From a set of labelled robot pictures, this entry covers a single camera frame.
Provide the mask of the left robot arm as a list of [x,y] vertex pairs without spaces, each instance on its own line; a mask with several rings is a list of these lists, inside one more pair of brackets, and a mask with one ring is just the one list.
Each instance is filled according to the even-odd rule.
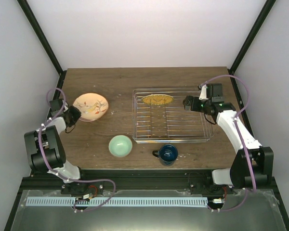
[[67,160],[60,139],[60,134],[74,126],[80,116],[79,109],[65,106],[41,124],[40,128],[25,133],[24,140],[28,164],[33,172],[53,174],[64,183],[72,183],[71,187],[77,194],[84,194],[89,183],[81,178],[79,167]]

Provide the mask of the light blue slotted strip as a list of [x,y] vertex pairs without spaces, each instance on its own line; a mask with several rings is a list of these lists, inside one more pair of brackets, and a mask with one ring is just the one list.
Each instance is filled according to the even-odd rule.
[[[28,197],[26,206],[76,206],[97,207],[106,198],[96,197],[77,202],[75,197]],[[206,197],[113,197],[104,206],[108,207],[207,207]]]

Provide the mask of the right black frame post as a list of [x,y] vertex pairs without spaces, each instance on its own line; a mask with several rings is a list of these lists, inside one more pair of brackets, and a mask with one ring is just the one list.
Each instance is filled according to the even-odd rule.
[[247,51],[249,50],[251,44],[253,43],[254,39],[256,38],[259,30],[261,29],[263,23],[265,22],[267,16],[269,15],[271,9],[273,8],[276,0],[266,0],[261,11],[259,12],[253,26],[251,27],[243,45],[241,46],[236,58],[234,59],[233,64],[228,69],[230,74],[234,74],[238,69],[239,65],[241,64],[243,58],[245,57]]

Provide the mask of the metal front panel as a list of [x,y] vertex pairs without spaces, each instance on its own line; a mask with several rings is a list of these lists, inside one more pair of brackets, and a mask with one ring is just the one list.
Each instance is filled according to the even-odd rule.
[[[207,207],[26,206],[28,197],[72,197],[59,191],[23,192],[13,231],[284,231],[279,201],[272,191],[228,195]],[[114,197],[201,197],[178,191],[119,191]]]

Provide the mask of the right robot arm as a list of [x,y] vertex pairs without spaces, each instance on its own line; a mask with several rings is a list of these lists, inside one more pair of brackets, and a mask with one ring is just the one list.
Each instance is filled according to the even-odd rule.
[[232,103],[213,102],[196,96],[186,96],[185,110],[209,115],[227,135],[236,153],[230,168],[212,171],[205,180],[208,193],[217,193],[222,185],[236,188],[252,188],[270,185],[272,181],[274,153],[256,140],[240,121]]

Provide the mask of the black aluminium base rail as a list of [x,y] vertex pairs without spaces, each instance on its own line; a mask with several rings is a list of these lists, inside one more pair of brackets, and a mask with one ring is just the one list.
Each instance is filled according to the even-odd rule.
[[191,194],[220,195],[226,186],[213,184],[210,169],[128,169],[83,170],[86,180],[94,183],[63,183],[51,174],[34,173],[22,179],[20,190],[61,190],[64,194],[102,194],[113,186],[120,190],[179,190]]

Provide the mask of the left black frame post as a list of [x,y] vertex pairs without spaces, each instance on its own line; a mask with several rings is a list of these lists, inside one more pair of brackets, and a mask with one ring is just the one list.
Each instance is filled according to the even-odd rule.
[[63,74],[63,69],[61,65],[59,64],[58,59],[56,58],[56,55],[54,54],[41,26],[38,23],[38,20],[36,19],[29,3],[27,0],[17,0],[19,6],[21,7],[23,13],[25,14],[27,20],[29,21],[32,29],[34,30],[36,36],[38,37],[42,47],[44,48],[46,54],[48,55],[51,63],[53,64],[56,72],[61,76]]

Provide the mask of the black frame post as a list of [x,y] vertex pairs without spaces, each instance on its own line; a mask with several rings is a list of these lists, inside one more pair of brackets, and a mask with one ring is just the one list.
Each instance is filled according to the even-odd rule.
[[53,64],[56,72],[61,76],[63,74],[63,69],[61,65],[59,64],[58,59],[56,58],[56,55],[54,54],[41,26],[38,23],[38,20],[36,19],[29,3],[27,0],[17,0],[19,6],[21,7],[23,13],[25,14],[27,20],[29,21],[32,29],[34,30],[36,36],[38,37],[42,47],[44,48],[46,54],[48,55],[51,63]]
[[241,64],[243,58],[245,57],[247,51],[249,50],[251,44],[253,43],[254,39],[256,38],[259,30],[261,29],[263,23],[265,22],[267,16],[269,15],[271,9],[273,8],[276,0],[266,0],[261,11],[259,12],[253,26],[251,27],[243,45],[241,46],[236,58],[234,59],[233,64],[228,69],[230,74],[234,74],[238,69],[239,65]]

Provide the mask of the dark blue mug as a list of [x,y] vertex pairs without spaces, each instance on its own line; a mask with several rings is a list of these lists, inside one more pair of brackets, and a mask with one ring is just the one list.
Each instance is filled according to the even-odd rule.
[[179,152],[177,148],[171,144],[163,145],[160,149],[154,150],[152,155],[159,159],[164,166],[171,166],[178,158]]

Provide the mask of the mint green bowl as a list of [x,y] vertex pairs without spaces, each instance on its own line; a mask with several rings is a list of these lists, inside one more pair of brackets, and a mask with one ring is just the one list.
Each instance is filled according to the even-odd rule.
[[110,140],[108,149],[115,157],[125,157],[132,151],[132,141],[125,135],[117,135]]

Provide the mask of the pink plate with bird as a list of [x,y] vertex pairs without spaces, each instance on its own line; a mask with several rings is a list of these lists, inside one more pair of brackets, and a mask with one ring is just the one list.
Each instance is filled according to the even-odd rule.
[[93,122],[101,118],[109,108],[107,99],[97,93],[85,93],[77,97],[73,106],[80,112],[80,120],[84,122]]

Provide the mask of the woven bamboo-pattern plate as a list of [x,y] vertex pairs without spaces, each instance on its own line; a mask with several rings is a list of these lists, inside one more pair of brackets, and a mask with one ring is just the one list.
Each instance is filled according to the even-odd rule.
[[174,98],[166,94],[151,94],[144,96],[141,100],[148,105],[166,105],[173,102]]

